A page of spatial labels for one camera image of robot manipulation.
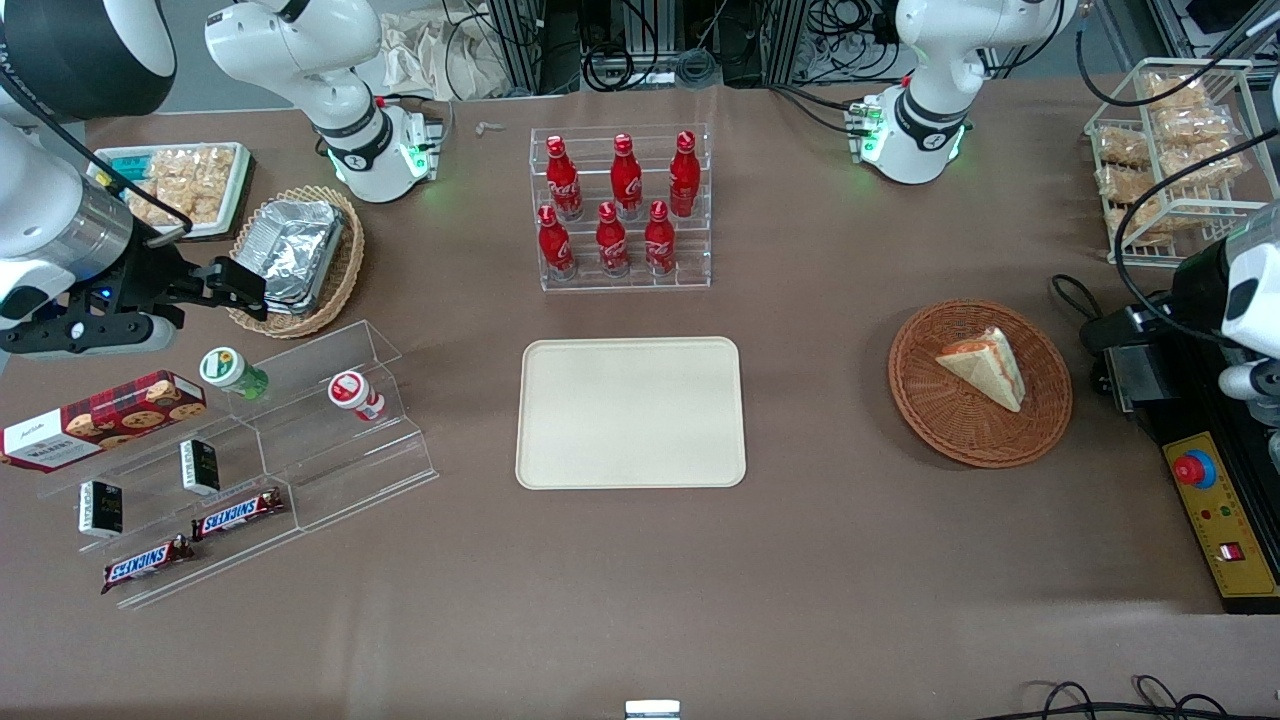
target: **small green bottle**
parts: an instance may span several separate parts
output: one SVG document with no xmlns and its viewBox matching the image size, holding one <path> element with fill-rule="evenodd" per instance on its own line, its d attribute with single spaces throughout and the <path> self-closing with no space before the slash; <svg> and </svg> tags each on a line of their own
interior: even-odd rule
<svg viewBox="0 0 1280 720">
<path fill-rule="evenodd" d="M 256 400 L 266 392 L 266 373 L 250 365 L 244 356 L 230 347 L 210 350 L 200 363 L 200 377 L 224 392 L 244 400 Z"/>
</svg>

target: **bottle cap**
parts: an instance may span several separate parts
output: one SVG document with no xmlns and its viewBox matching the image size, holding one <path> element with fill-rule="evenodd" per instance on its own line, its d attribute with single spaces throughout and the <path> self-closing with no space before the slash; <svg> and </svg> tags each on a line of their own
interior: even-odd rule
<svg viewBox="0 0 1280 720">
<path fill-rule="evenodd" d="M 355 370 L 338 373 L 329 380 L 329 400 L 343 410 L 355 410 L 369 397 L 369 380 Z"/>
<path fill-rule="evenodd" d="M 214 387 L 236 384 L 244 374 L 244 356 L 230 347 L 215 347 L 200 361 L 200 378 Z"/>
</svg>

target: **coca-cola bottle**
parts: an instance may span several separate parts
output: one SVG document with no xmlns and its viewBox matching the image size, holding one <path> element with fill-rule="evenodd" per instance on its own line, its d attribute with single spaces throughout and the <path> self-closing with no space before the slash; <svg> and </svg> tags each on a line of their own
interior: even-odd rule
<svg viewBox="0 0 1280 720">
<path fill-rule="evenodd" d="M 573 249 L 568 245 L 568 231 L 556 219 L 556 209 L 543 205 L 538 209 L 538 247 L 547 259 L 547 270 L 553 281 L 564 282 L 577 274 Z"/>
<path fill-rule="evenodd" d="M 582 218 L 582 188 L 577 184 L 577 168 L 564 151 L 564 140 L 553 135 L 547 138 L 547 184 L 552 200 L 566 223 Z"/>
<path fill-rule="evenodd" d="M 676 228 L 667 219 L 667 204 L 654 200 L 649 206 L 649 225 L 644 229 L 644 258 L 655 277 L 676 269 Z"/>
<path fill-rule="evenodd" d="M 618 217 L 623 220 L 640 219 L 640 214 L 644 213 L 640 163 L 632 154 L 631 136 L 627 133 L 613 138 L 613 167 L 609 168 L 609 181 L 613 183 L 613 200 L 618 205 Z"/>
<path fill-rule="evenodd" d="M 604 274 L 611 278 L 623 278 L 631 272 L 631 256 L 627 255 L 627 228 L 618 222 L 618 210 L 613 202 L 600 202 L 600 224 L 595 228 L 595 242 L 600 246 L 600 264 Z"/>
<path fill-rule="evenodd" d="M 671 213 L 677 218 L 692 215 L 698 201 L 703 168 L 694 155 L 695 142 L 694 133 L 687 129 L 676 136 L 676 156 L 671 160 Z"/>
</svg>

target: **table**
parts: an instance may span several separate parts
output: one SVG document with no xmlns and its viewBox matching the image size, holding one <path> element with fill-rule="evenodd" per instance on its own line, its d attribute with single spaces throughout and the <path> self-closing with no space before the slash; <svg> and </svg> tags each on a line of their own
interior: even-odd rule
<svg viewBox="0 0 1280 720">
<path fill-rule="evenodd" d="M 1068 272 L 1106 307 L 1124 300 L 1098 260 L 1079 142 L 1093 108 L 1074 81 L 993 82 L 946 174 L 901 187 L 851 167 L 837 133 L 763 91 L 460 105 L 440 181 L 360 206 L 369 255 L 339 319 L 369 318 L 404 352 L 397 375 L 439 479 L 122 612 L 74 553 L 73 510 L 6 475 L 0 707 L 41 719 L 559 719 L 675 697 L 691 719 L 963 719 L 1037 707 L 1037 680 L 1135 701 L 1129 676 L 1152 673 L 1236 712 L 1280 712 L 1280 618 L 1219 614 L 1157 448 L 1089 392 L 1080 319 L 1047 287 Z M 529 129 L 675 119 L 716 132 L 712 288 L 544 296 Z M 507 129 L 476 137 L 480 120 Z M 259 160 L 251 206 L 334 183 L 294 111 L 119 119 L 91 140 L 238 140 Z M 1155 288 L 1167 275 L 1140 279 Z M 895 331 L 956 296 L 1018 309 L 1066 357 L 1074 418 L 1042 461 L 955 465 L 893 407 Z M 525 346 L 686 334 L 741 350 L 740 486 L 516 483 Z M 192 309 L 163 354 L 15 359 L 0 421 L 137 370 L 191 372 L 224 342 L 251 360 L 285 347 Z"/>
</svg>

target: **brown wicker plate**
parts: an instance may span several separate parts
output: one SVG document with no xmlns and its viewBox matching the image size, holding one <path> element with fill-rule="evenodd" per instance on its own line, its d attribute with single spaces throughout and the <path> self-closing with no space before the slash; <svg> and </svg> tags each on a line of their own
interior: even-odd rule
<svg viewBox="0 0 1280 720">
<path fill-rule="evenodd" d="M 232 314 L 232 320 L 247 331 L 259 332 L 276 340 L 306 337 L 332 323 L 338 316 L 338 313 L 342 311 L 347 300 L 351 299 L 351 292 L 356 288 L 356 277 L 360 275 L 360 264 L 365 259 L 365 229 L 361 227 L 360 218 L 356 217 L 356 209 L 351 205 L 351 201 L 329 187 L 298 187 L 287 190 L 271 200 L 324 200 L 342 209 L 347 218 L 347 225 L 342 229 L 338 249 L 334 251 L 333 261 L 329 263 L 329 274 L 325 275 L 324 284 L 320 286 L 320 301 L 316 309 L 306 315 L 268 313 L 266 322 L 255 320 L 239 310 L 228 311 Z M 253 227 L 253 222 L 257 220 L 257 217 L 271 200 L 268 200 L 255 210 L 253 215 L 241 227 L 241 232 L 236 237 L 236 245 L 232 246 L 232 258 L 239 255 L 241 247 L 244 246 L 244 238 L 248 237 L 248 231 Z"/>
<path fill-rule="evenodd" d="M 934 357 L 952 342 L 996 325 L 1009 337 L 1027 383 L 1021 413 L 1005 410 Z M 1044 333 L 1009 307 L 951 300 L 911 316 L 888 355 L 893 401 L 911 429 L 934 450 L 978 468 L 1012 468 L 1038 460 L 1066 432 L 1071 378 Z"/>
</svg>

